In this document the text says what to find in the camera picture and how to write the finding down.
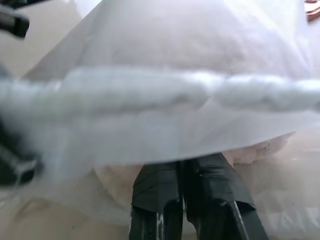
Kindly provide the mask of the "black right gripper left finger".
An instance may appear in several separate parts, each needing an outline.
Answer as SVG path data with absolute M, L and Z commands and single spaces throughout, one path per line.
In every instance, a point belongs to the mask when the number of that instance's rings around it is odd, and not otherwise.
M 130 240 L 180 240 L 183 231 L 181 165 L 145 164 L 133 185 Z

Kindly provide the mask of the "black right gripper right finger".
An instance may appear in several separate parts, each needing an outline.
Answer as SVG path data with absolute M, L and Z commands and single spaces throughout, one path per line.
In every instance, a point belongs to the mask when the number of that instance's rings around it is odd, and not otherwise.
M 266 240 L 250 192 L 221 154 L 183 163 L 187 220 L 199 240 Z

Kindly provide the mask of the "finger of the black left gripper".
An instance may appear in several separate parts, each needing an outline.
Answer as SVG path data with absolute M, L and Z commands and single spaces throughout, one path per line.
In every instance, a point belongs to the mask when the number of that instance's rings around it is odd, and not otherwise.
M 24 39 L 30 27 L 27 17 L 18 13 L 12 7 L 0 4 L 0 30 Z
M 0 122 L 0 186 L 29 184 L 43 170 L 39 156 L 27 149 L 24 138 Z

